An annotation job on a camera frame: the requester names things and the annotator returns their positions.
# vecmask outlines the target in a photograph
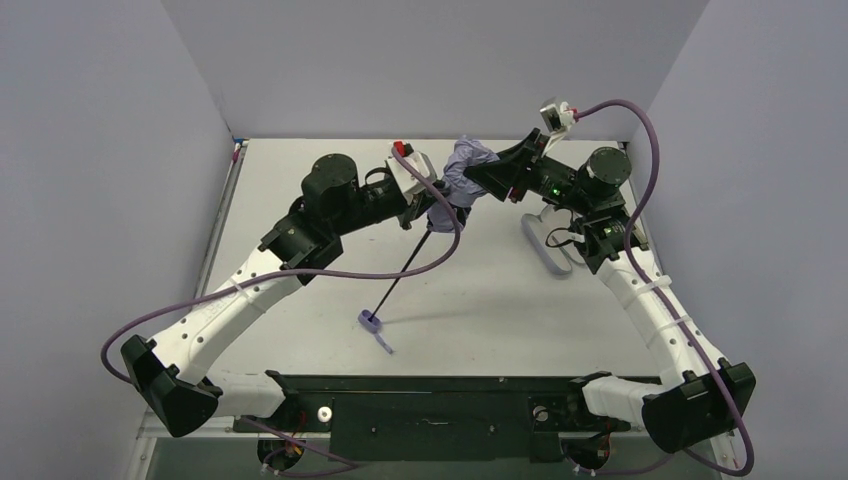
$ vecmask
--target white table surface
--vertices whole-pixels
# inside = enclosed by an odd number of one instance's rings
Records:
[[[389,140],[254,139],[249,143],[210,279],[220,285],[286,215],[313,162],[344,153],[360,180],[387,157]],[[439,170],[453,140],[413,140]],[[515,141],[484,142],[495,151]],[[550,155],[572,167],[614,142],[563,141]],[[633,210],[629,185],[622,188]],[[653,360],[612,293],[585,267],[551,275],[521,231],[544,204],[478,200],[456,254],[436,270],[401,280],[380,311],[388,355],[357,322],[390,281],[318,277],[260,318],[216,362],[234,372],[266,369],[325,375],[580,376],[599,370],[656,375]],[[402,266],[425,220],[403,231],[395,219],[342,238],[331,268],[391,272]],[[413,266],[435,259],[451,235],[431,236]]]

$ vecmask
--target gray wall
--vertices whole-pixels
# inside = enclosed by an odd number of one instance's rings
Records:
[[[163,0],[236,135],[517,138],[562,95],[648,105],[706,0]],[[575,138],[629,140],[605,112]]]
[[[650,108],[663,265],[757,375],[751,478],[844,478],[846,18],[839,0],[713,0]],[[646,143],[631,148],[643,167]]]
[[[231,152],[157,0],[0,5],[0,476],[123,476],[98,349],[191,295]]]

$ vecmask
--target robotic arm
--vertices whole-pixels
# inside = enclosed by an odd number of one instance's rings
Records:
[[[718,386],[687,338],[674,327],[685,322],[695,332],[740,412],[755,385],[750,369],[744,363],[731,365],[703,337],[671,291],[667,276],[650,272],[650,281],[644,281],[621,255],[628,244],[640,264],[654,263],[641,232],[625,234],[630,216],[619,188],[629,177],[629,159],[607,147],[596,150],[576,170],[549,158],[545,155],[549,146],[567,132],[573,111],[554,104],[543,108],[542,114],[554,131],[551,136],[534,129],[522,142],[499,152],[498,160],[469,166],[464,175],[501,201],[517,203],[533,192],[555,208],[579,215],[567,228],[569,238],[633,321],[661,381],[660,385],[639,383],[607,372],[587,375],[571,382],[575,394],[569,400],[570,414],[612,417],[644,426],[666,452],[732,430],[735,423]],[[394,149],[420,176],[436,180],[425,155],[399,142]],[[434,204],[421,181],[410,177],[394,158],[384,168],[369,172],[366,179],[375,173],[383,178],[360,185],[349,157],[332,154],[318,159],[289,214],[218,290],[235,287],[235,291],[195,308],[148,340],[136,335],[123,344],[121,355],[132,384],[171,435],[186,435],[213,416],[267,418],[281,407],[286,395],[270,374],[215,372],[210,367],[268,308],[307,285],[314,275],[266,277],[285,269],[324,269],[341,255],[342,235],[391,217],[408,229]],[[651,293],[655,288],[670,299],[679,319]]]

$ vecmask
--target black end cap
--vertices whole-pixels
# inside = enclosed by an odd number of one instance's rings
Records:
[[[719,370],[739,413],[745,413],[757,383],[745,363]],[[645,398],[642,420],[654,443],[675,453],[736,428],[730,409],[709,374]]]
[[[206,379],[204,386],[209,390],[178,380],[176,369],[165,368],[153,354],[153,347],[140,336],[133,335],[124,342],[121,356],[133,386],[172,436],[188,435],[215,414],[220,389]]]

